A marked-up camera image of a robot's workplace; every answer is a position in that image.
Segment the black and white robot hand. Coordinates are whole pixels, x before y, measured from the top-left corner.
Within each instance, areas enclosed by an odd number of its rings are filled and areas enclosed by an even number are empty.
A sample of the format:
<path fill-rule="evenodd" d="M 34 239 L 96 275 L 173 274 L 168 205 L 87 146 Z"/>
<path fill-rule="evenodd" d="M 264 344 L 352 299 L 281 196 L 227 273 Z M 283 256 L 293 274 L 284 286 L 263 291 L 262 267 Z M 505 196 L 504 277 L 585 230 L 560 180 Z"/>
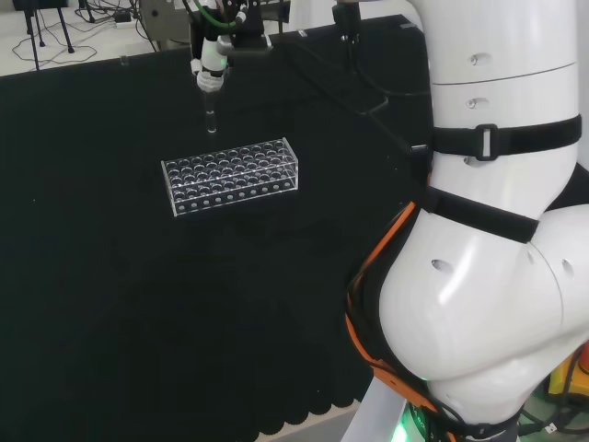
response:
<path fill-rule="evenodd" d="M 272 49 L 259 1 L 184 1 L 189 18 L 191 73 L 205 94 L 219 92 L 229 62 Z"/>

